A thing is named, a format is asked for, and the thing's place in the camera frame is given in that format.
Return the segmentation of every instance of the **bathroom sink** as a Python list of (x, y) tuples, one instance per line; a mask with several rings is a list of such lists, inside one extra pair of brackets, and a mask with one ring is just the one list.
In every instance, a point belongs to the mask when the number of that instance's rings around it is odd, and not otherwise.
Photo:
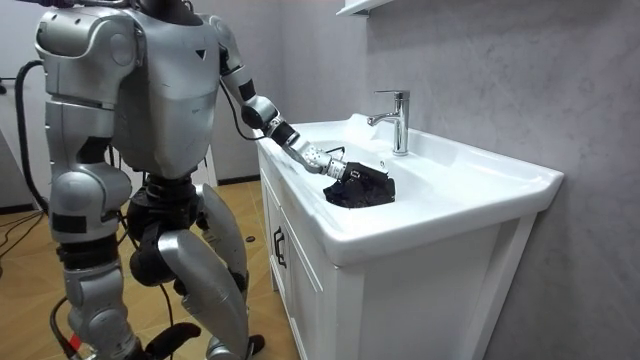
[[(396, 253), (549, 207), (563, 174), (410, 130), (409, 154), (392, 154), (393, 125), (366, 116), (293, 126), (323, 150), (344, 146), (344, 160), (382, 169), (396, 183), (396, 201), (346, 209), (325, 200), (334, 180), (307, 173), (271, 140), (259, 148), (336, 265)], [(340, 158), (336, 151), (334, 156)]]

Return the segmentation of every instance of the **cabinet handle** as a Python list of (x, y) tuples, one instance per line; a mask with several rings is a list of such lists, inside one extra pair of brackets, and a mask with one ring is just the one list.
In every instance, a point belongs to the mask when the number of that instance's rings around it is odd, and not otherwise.
[(273, 248), (276, 252), (276, 258), (278, 258), (278, 264), (287, 268), (287, 263), (284, 261), (284, 254), (280, 251), (280, 242), (284, 241), (284, 234), (282, 233), (282, 228), (278, 226), (278, 230), (273, 233)]
[(278, 245), (276, 242), (276, 238), (279, 234), (282, 234), (282, 227), (278, 226), (278, 230), (273, 233), (273, 248), (275, 249), (276, 256), (278, 255)]

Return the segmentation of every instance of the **faucet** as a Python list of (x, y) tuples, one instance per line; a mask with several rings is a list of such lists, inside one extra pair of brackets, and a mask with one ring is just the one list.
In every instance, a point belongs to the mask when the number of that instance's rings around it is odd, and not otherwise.
[(367, 124), (376, 126), (383, 120), (393, 122), (393, 155), (405, 156), (409, 153), (409, 97), (411, 92), (408, 90), (384, 90), (376, 91), (376, 93), (393, 93), (396, 108), (388, 114), (369, 116)]

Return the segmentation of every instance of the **cable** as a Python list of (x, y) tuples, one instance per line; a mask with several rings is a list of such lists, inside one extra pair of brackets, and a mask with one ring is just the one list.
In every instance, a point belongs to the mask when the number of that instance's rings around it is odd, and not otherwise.
[(51, 328), (51, 331), (53, 332), (53, 336), (55, 336), (56, 340), (58, 341), (58, 344), (60, 344), (60, 347), (62, 348), (62, 351), (64, 352), (67, 359), (71, 359), (74, 356), (78, 355), (78, 352), (76, 351), (76, 349), (73, 348), (73, 346), (71, 346), (71, 343), (69, 342), (69, 340), (67, 340), (67, 338), (64, 337), (64, 335), (62, 335), (62, 332), (58, 327), (58, 322), (56, 321), (56, 315), (58, 314), (58, 310), (60, 310), (60, 307), (66, 301), (67, 301), (67, 297), (63, 296), (62, 299), (60, 299), (53, 306), (53, 309), (51, 309), (51, 314), (49, 314), (49, 327)]
[[(31, 232), (31, 230), (33, 230), (33, 228), (35, 228), (35, 227), (36, 227), (36, 225), (38, 225), (38, 223), (40, 222), (40, 220), (42, 220), (42, 218), (43, 218), (43, 217), (44, 217), (44, 213), (43, 213), (43, 212), (41, 212), (41, 213), (40, 213), (40, 217), (38, 217), (38, 220), (37, 220), (35, 223), (33, 223), (33, 225), (31, 225), (31, 227), (27, 230), (27, 232), (26, 232), (26, 233), (24, 233), (24, 235), (22, 235), (22, 236), (21, 236), (21, 237), (20, 237), (20, 238), (15, 242), (15, 243), (13, 243), (13, 245), (9, 246), (9, 248), (8, 248), (7, 250), (5, 250), (2, 254), (0, 254), (0, 259), (2, 259), (5, 255), (7, 255), (7, 253), (8, 253), (9, 251), (11, 251), (11, 250), (12, 250), (14, 247), (16, 247), (16, 246), (17, 246), (17, 245), (18, 245), (22, 240), (24, 240), (24, 239), (27, 237), (27, 235), (29, 235), (29, 233)], [(21, 222), (21, 223), (18, 223), (17, 225), (14, 225), (14, 226), (9, 230), (9, 231), (7, 231), (7, 233), (6, 233), (6, 234), (4, 234), (5, 241), (2, 243), (2, 245), (6, 244), (6, 243), (9, 241), (9, 233), (11, 232), (11, 230), (15, 229), (16, 227), (18, 227), (18, 225), (21, 225), (22, 223), (27, 222), (27, 221), (29, 221), (29, 220), (31, 220), (31, 219), (33, 219), (33, 217), (32, 217), (32, 218), (29, 218), (29, 219), (27, 219), (27, 220), (25, 220), (25, 221), (23, 221), (23, 222)]]
[(127, 235), (129, 235), (129, 229), (125, 229), (124, 234), (122, 234), (120, 240), (118, 240), (118, 246), (127, 238)]
[[(129, 236), (129, 240), (131, 240), (131, 244), (133, 245), (133, 247), (137, 251), (139, 247), (138, 247), (138, 244), (136, 244), (136, 241), (133, 240), (133, 238), (131, 236)], [(169, 326), (173, 326), (174, 325), (174, 323), (173, 323), (173, 307), (171, 306), (171, 300), (169, 299), (169, 293), (167, 293), (167, 289), (164, 287), (163, 284), (160, 284), (160, 290), (162, 290), (162, 294), (164, 295), (164, 300), (167, 302), (167, 311), (169, 312)], [(170, 359), (173, 360), (173, 353), (171, 353)]]
[(113, 145), (109, 145), (109, 162), (111, 166), (116, 167), (116, 158), (113, 155)]
[(346, 152), (346, 151), (347, 151), (347, 150), (344, 148), (344, 146), (339, 146), (339, 147), (337, 147), (337, 148), (335, 148), (335, 149), (331, 149), (331, 150), (329, 150), (329, 151), (325, 151), (325, 153), (330, 154), (330, 153), (332, 153), (332, 152), (334, 152), (334, 151), (338, 151), (338, 150), (340, 150), (340, 151), (342, 151), (342, 152)]
[(2, 225), (0, 225), (0, 227), (5, 227), (5, 226), (7, 226), (7, 225), (15, 224), (15, 223), (17, 223), (17, 222), (19, 222), (19, 221), (25, 220), (25, 219), (27, 219), (27, 218), (32, 218), (32, 217), (35, 217), (35, 216), (37, 216), (37, 215), (38, 215), (38, 213), (33, 213), (33, 214), (27, 215), (27, 216), (25, 216), (25, 217), (23, 217), (23, 218), (21, 218), (21, 219), (13, 220), (13, 221), (10, 221), (10, 222), (8, 222), (8, 223), (6, 223), (6, 224), (2, 224)]
[[(171, 308), (171, 300), (169, 300), (169, 294), (167, 293), (167, 289), (164, 288), (164, 285), (160, 284), (160, 290), (162, 290), (162, 294), (164, 294), (164, 299), (167, 302), (167, 310), (169, 311), (169, 326), (173, 326), (173, 309)], [(173, 353), (169, 357), (170, 360), (173, 360)]]
[(27, 182), (27, 186), (33, 194), (38, 205), (42, 211), (46, 214), (49, 214), (49, 204), (47, 201), (40, 195), (38, 192), (38, 188), (36, 188), (36, 184), (33, 182), (33, 175), (31, 174), (31, 164), (29, 162), (29, 144), (27, 140), (27, 124), (24, 115), (24, 80), (29, 73), (29, 70), (33, 69), (36, 66), (42, 66), (42, 60), (33, 60), (29, 61), (25, 66), (23, 66), (20, 71), (18, 71), (18, 75), (16, 76), (16, 115), (18, 121), (18, 138), (20, 140), (20, 157), (22, 160), (22, 172), (24, 173), (25, 181)]
[(227, 88), (224, 86), (224, 84), (222, 83), (222, 81), (220, 81), (220, 87), (222, 88), (222, 92), (224, 92), (224, 96), (227, 97), (227, 101), (229, 102), (229, 107), (231, 108), (231, 114), (233, 114), (233, 122), (236, 125), (236, 131), (238, 132), (238, 134), (240, 134), (240, 136), (248, 141), (258, 141), (258, 140), (262, 140), (264, 138), (266, 138), (266, 136), (260, 136), (257, 138), (250, 138), (246, 135), (244, 135), (241, 131), (240, 131), (240, 125), (238, 125), (238, 114), (236, 114), (236, 109), (233, 106), (233, 103), (231, 102), (231, 96), (229, 96), (229, 92), (227, 91)]
[(0, 244), (0, 247), (4, 246), (6, 243), (9, 242), (9, 234), (11, 234), (11, 232), (17, 228), (18, 226), (26, 223), (27, 221), (37, 217), (40, 214), (40, 212), (37, 212), (35, 214), (31, 214), (27, 217), (24, 217), (22, 219), (20, 219), (20, 222), (18, 222), (17, 224), (13, 225), (5, 234), (4, 234), (4, 241), (2, 242), (2, 244)]

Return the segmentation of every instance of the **gray wall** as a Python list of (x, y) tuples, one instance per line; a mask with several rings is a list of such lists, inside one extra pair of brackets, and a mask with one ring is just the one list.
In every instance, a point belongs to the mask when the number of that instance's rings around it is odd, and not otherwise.
[[(276, 106), (283, 101), (282, 27), (279, 0), (192, 0), (197, 12), (216, 14), (233, 30), (243, 61), (254, 78), (256, 91)], [(250, 129), (240, 118), (245, 135)], [(222, 91), (218, 95), (216, 121), (211, 142), (218, 179), (258, 174), (258, 152), (242, 139), (233, 125), (231, 110)]]
[(412, 127), (567, 175), (486, 359), (639, 359), (640, 2), (397, 0), (369, 20), (340, 2), (284, 0), (286, 116), (407, 88)]

